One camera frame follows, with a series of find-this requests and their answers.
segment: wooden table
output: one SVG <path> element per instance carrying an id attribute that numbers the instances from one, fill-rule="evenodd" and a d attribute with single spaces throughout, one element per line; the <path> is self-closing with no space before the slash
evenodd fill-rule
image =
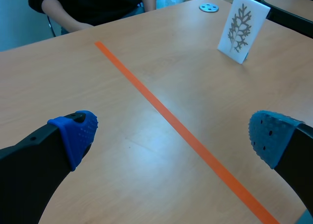
<path id="1" fill-rule="evenodd" d="M 204 13 L 204 2 L 220 7 Z M 313 41 L 266 21 L 239 65 L 217 45 L 231 4 L 192 0 L 0 53 L 0 137 L 11 146 L 49 118 L 93 111 L 89 153 L 42 224 L 260 221 L 98 50 L 103 42 L 281 223 L 304 205 L 253 151 L 248 121 L 277 111 L 313 125 Z"/>
<path id="2" fill-rule="evenodd" d="M 313 1 L 261 0 L 271 8 L 269 20 L 313 38 Z"/>
<path id="3" fill-rule="evenodd" d="M 311 0 L 264 0 L 271 7 L 284 10 L 293 15 L 313 21 L 313 1 Z"/>

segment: leaf picture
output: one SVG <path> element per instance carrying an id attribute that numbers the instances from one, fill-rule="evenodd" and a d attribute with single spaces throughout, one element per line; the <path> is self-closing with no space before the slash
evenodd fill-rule
<path id="1" fill-rule="evenodd" d="M 231 28 L 228 32 L 228 38 L 231 42 L 230 51 L 234 48 L 238 53 L 243 45 L 248 45 L 245 42 L 245 37 L 250 34 L 251 26 L 247 23 L 251 20 L 251 11 L 246 12 L 247 7 L 243 4 L 241 8 L 238 9 L 238 15 L 232 18 Z"/>

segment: textured grip pad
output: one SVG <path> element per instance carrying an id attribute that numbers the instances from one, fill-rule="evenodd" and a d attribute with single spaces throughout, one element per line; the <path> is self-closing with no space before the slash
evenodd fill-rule
<path id="1" fill-rule="evenodd" d="M 82 161 L 85 150 L 94 140 L 98 128 L 97 117 L 89 111 L 77 111 L 85 113 L 84 122 L 77 123 L 73 119 L 64 116 L 49 120 L 48 124 L 59 128 L 72 171 Z"/>
<path id="2" fill-rule="evenodd" d="M 258 111 L 249 123 L 251 145 L 256 154 L 274 169 L 283 155 L 295 128 L 303 123 L 275 112 Z"/>

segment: orange tape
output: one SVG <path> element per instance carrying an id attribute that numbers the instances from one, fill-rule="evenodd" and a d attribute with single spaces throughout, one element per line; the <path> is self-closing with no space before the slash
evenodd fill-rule
<path id="1" fill-rule="evenodd" d="M 210 153 L 207 148 L 133 75 L 101 42 L 95 45 L 117 67 L 118 70 L 139 90 L 154 108 L 172 125 L 198 155 L 211 167 L 220 179 L 264 224 L 279 222 L 254 198 L 251 193 Z"/>

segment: metal disc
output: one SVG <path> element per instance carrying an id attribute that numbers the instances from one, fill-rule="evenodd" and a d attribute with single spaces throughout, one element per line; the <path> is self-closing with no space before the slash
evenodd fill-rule
<path id="1" fill-rule="evenodd" d="M 219 7 L 212 3 L 205 3 L 199 6 L 199 9 L 204 12 L 217 12 Z"/>

